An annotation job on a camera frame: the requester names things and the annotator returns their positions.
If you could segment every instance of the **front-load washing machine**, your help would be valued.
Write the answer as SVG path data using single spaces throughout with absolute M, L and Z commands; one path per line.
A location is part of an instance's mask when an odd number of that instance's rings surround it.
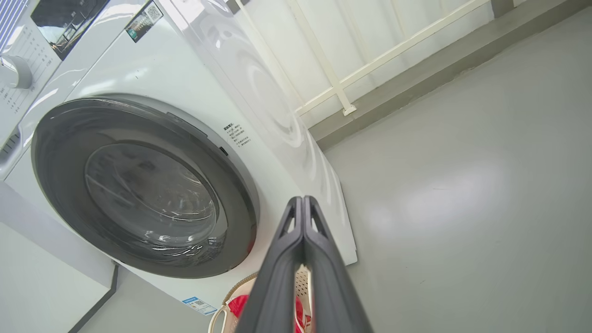
M 357 260 L 337 175 L 221 0 L 30 1 L 2 57 L 2 179 L 174 298 L 213 312 L 294 196 Z

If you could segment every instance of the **floor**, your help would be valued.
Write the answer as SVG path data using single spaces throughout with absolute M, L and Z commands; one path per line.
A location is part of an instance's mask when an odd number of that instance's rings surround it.
M 592 8 L 326 152 L 375 332 L 592 327 Z M 129 272 L 81 332 L 206 332 Z

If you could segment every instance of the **wall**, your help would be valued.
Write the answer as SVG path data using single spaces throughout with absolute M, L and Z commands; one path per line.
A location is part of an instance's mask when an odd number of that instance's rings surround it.
M 466 1 L 299 0 L 298 3 L 336 75 L 343 79 Z M 398 15 L 392 3 L 397 4 Z M 239 11 L 236 18 L 287 93 L 293 110 L 330 87 L 286 0 L 251 0 L 245 8 L 261 38 L 244 11 Z M 487 3 L 347 87 L 348 99 L 356 100 L 492 19 L 491 5 Z M 341 108 L 333 96 L 303 115 L 303 120 L 311 127 Z
M 4 223 L 0 235 L 0 332 L 68 332 L 107 292 Z
M 21 197 L 7 183 L 0 182 L 0 212 L 2 212 L 0 222 L 52 256 L 109 288 L 113 275 L 111 259 L 57 221 L 61 217 L 41 192 L 37 179 L 33 176 L 30 158 L 29 153 L 25 154 L 23 156 L 25 163 L 13 169 L 11 176 L 15 179 L 12 185 L 29 200 L 36 198 L 38 202 L 46 205 L 47 212 L 52 212 L 54 215 L 48 216 L 31 204 L 31 201 Z

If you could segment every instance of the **label sticker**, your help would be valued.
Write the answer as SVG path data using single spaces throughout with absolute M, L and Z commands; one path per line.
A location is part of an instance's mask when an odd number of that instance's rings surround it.
M 158 6 L 150 1 L 127 25 L 126 32 L 137 43 L 162 16 Z
M 251 142 L 251 139 L 244 132 L 244 129 L 240 124 L 230 123 L 224 126 L 224 130 L 230 137 L 230 140 L 232 140 L 232 142 L 234 142 L 237 147 L 242 147 Z
M 197 297 L 192 297 L 183 301 L 183 303 L 187 304 L 188 306 L 194 308 L 197 312 L 201 313 L 204 316 L 211 315 L 212 313 L 216 312 L 218 309 L 205 303 L 204 301 L 200 300 Z

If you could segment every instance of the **railing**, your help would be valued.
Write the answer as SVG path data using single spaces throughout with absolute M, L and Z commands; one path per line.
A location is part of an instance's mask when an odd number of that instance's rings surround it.
M 304 13 L 298 3 L 298 0 L 286 0 L 286 1 L 288 3 L 290 10 L 293 13 L 295 19 L 296 19 L 296 22 L 298 23 L 298 26 L 300 27 L 301 31 L 304 34 L 304 37 L 306 38 L 308 45 L 312 49 L 316 60 L 320 64 L 324 74 L 327 76 L 327 79 L 330 82 L 330 87 L 328 89 L 326 89 L 325 91 L 321 92 L 319 95 L 315 96 L 314 98 L 312 98 L 311 100 L 306 101 L 306 102 L 298 94 L 297 90 L 294 87 L 294 83 L 290 80 L 290 78 L 286 74 L 286 70 L 282 67 L 282 65 L 278 61 L 277 57 L 273 53 L 272 49 L 269 47 L 269 44 L 267 44 L 267 42 L 265 41 L 265 39 L 261 35 L 261 32 L 258 30 L 255 22 L 253 21 L 251 15 L 249 15 L 245 6 L 240 2 L 240 0 L 236 0 L 237 5 L 239 6 L 240 10 L 243 12 L 243 15 L 245 16 L 246 21 L 250 25 L 250 29 L 256 34 L 256 37 L 260 41 L 259 47 L 263 47 L 264 51 L 268 55 L 270 55 L 271 61 L 273 61 L 275 67 L 279 69 L 279 75 L 283 76 L 283 78 L 282 78 L 283 81 L 287 82 L 289 88 L 291 90 L 293 90 L 293 92 L 297 96 L 298 100 L 301 101 L 302 105 L 296 109 L 296 113 L 299 116 L 301 116 L 301 115 L 309 112 L 310 110 L 312 110 L 314 107 L 320 105 L 322 102 L 328 100 L 330 97 L 337 95 L 339 102 L 343 106 L 343 110 L 342 110 L 343 114 L 344 114 L 344 116 L 346 116 L 356 110 L 355 106 L 352 105 L 351 101 L 348 99 L 348 96 L 344 92 L 344 89 L 346 87 L 352 85 L 354 82 L 360 80 L 361 78 L 364 78 L 365 76 L 367 76 L 368 74 L 370 74 L 371 72 L 373 72 L 374 70 L 379 68 L 380 66 L 389 62 L 389 60 L 397 57 L 398 55 L 402 54 L 403 52 L 410 49 L 414 45 L 417 45 L 418 43 L 427 39 L 428 37 L 430 37 L 434 33 L 437 33 L 438 31 L 442 30 L 443 28 L 445 28 L 449 24 L 451 24 L 451 23 L 455 22 L 456 20 L 462 18 L 463 16 L 469 14 L 470 12 L 479 8 L 480 6 L 485 5 L 490 0 L 469 0 L 468 2 L 464 3 L 463 5 L 461 5 L 460 7 L 458 7 L 455 10 L 452 10 L 452 11 L 447 11 L 446 7 L 444 6 L 444 3 L 443 3 L 444 0 L 439 0 L 441 18 L 438 19 L 437 21 L 431 23 L 430 25 L 428 25 L 424 29 L 412 34 L 411 36 L 408 35 L 408 32 L 406 32 L 405 26 L 402 24 L 402 20 L 400 17 L 401 10 L 399 8 L 399 1 L 400 0 L 390 0 L 390 4 L 394 10 L 394 13 L 395 13 L 395 16 L 397 19 L 398 27 L 399 27 L 400 31 L 402 32 L 404 40 L 401 43 L 397 44 L 393 48 L 387 50 L 386 52 L 384 52 L 383 54 L 381 54 L 380 56 L 378 56 L 374 59 L 371 59 L 371 57 L 369 56 L 368 48 L 366 46 L 364 39 L 362 38 L 360 28 L 358 27 L 356 20 L 354 19 L 352 9 L 351 9 L 350 3 L 349 3 L 351 0 L 340 0 L 341 1 L 340 4 L 341 4 L 342 8 L 344 9 L 344 15 L 343 15 L 344 19 L 348 22 L 348 24 L 352 28 L 353 39 L 354 39 L 355 43 L 357 44 L 358 49 L 361 51 L 361 55 L 362 55 L 364 62 L 366 62 L 365 65 L 358 68 L 357 70 L 355 70 L 354 72 L 352 72 L 351 74 L 349 74 L 348 76 L 346 76 L 343 79 L 339 79 L 337 77 L 337 75 L 335 74 L 335 70 L 334 70 L 332 64 L 329 62 L 325 52 L 323 51 L 321 43 L 317 39 L 317 37 L 313 31 L 313 28 L 311 27 L 306 16 L 304 15 Z

